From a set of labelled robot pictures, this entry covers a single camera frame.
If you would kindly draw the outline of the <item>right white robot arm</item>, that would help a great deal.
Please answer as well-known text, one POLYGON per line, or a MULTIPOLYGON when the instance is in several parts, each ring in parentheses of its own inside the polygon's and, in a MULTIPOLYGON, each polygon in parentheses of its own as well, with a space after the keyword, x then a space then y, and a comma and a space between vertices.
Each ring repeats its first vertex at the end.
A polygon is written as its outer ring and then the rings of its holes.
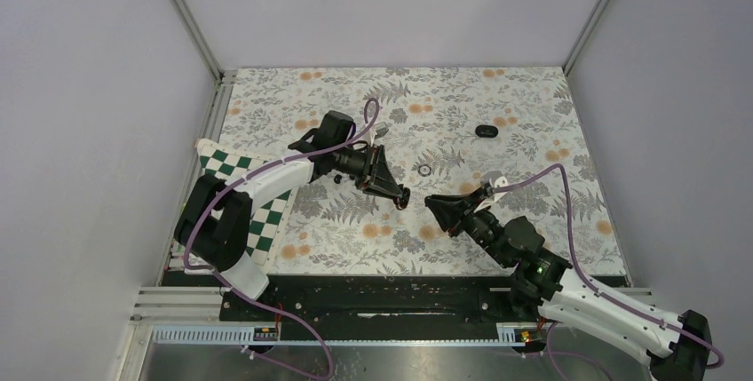
POLYGON ((424 199, 440 229, 467 234, 497 264, 510 268, 508 307, 518 319, 544 318, 586 332, 649 368, 655 380, 701 380, 709 369, 708 320, 692 310, 663 311, 628 297, 547 250, 524 216, 501 224, 487 208, 490 187, 424 199))

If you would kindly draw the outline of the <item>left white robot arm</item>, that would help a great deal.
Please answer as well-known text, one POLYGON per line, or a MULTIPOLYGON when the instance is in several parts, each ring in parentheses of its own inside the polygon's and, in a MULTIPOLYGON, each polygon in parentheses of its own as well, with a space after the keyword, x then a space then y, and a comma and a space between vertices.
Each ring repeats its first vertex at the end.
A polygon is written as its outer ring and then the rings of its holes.
POLYGON ((255 212, 296 187, 338 171, 362 193, 408 206, 410 190, 391 174, 384 146, 355 132, 354 120, 330 110, 319 126, 289 145, 282 157, 239 178, 199 177, 174 229, 174 239, 242 297, 242 309, 263 320, 275 308, 269 279, 247 252, 250 221, 255 212))

